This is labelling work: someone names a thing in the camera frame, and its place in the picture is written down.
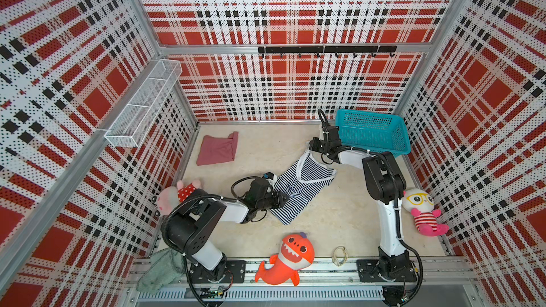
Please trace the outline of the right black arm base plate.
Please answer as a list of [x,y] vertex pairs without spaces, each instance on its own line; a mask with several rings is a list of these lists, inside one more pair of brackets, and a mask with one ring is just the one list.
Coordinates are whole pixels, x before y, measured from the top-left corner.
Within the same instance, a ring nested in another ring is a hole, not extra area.
[[358,260],[356,262],[359,280],[374,283],[416,283],[417,274],[412,262],[401,266],[388,268],[388,263],[382,260]]

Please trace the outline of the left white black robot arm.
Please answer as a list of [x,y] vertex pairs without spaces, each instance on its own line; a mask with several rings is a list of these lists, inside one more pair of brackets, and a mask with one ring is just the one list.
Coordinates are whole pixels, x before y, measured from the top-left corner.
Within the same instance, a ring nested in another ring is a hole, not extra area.
[[177,182],[157,198],[159,213],[165,217],[162,238],[166,245],[180,254],[187,266],[189,279],[198,282],[222,282],[228,275],[242,282],[243,262],[227,259],[211,241],[218,223],[246,224],[257,222],[258,213],[284,207],[289,195],[274,188],[277,176],[244,177],[230,187],[231,197],[213,195],[202,189],[199,180],[189,184]]

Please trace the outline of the maroon tank top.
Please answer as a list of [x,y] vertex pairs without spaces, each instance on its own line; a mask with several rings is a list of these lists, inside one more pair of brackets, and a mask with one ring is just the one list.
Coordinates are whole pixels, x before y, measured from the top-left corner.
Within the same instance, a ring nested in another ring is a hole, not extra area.
[[238,132],[233,132],[226,138],[204,136],[196,165],[205,166],[234,161],[238,137]]

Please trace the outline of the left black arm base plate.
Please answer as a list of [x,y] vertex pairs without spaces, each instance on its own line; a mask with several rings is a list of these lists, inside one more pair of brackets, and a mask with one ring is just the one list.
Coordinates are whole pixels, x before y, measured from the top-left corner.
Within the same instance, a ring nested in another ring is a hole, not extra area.
[[246,264],[244,260],[223,260],[212,270],[192,264],[190,279],[196,284],[240,284],[245,280]]

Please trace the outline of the striped black white tank top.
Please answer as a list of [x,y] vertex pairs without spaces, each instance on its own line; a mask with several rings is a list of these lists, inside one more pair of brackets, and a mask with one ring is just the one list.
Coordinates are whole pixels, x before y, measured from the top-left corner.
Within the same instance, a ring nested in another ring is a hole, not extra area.
[[289,225],[308,204],[336,177],[337,171],[319,163],[305,151],[278,179],[274,190],[288,195],[282,208],[272,209],[271,213],[283,225]]

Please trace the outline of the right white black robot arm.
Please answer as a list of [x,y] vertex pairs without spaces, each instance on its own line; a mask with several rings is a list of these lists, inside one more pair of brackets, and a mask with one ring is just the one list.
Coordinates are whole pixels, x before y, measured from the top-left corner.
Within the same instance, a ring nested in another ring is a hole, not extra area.
[[313,138],[310,150],[334,163],[362,170],[366,191],[378,206],[378,261],[369,276],[387,282],[422,284],[422,263],[412,263],[410,257],[418,253],[405,242],[402,233],[402,197],[407,183],[396,158],[410,151],[402,118],[341,109],[332,124],[323,110],[317,114],[322,136]]

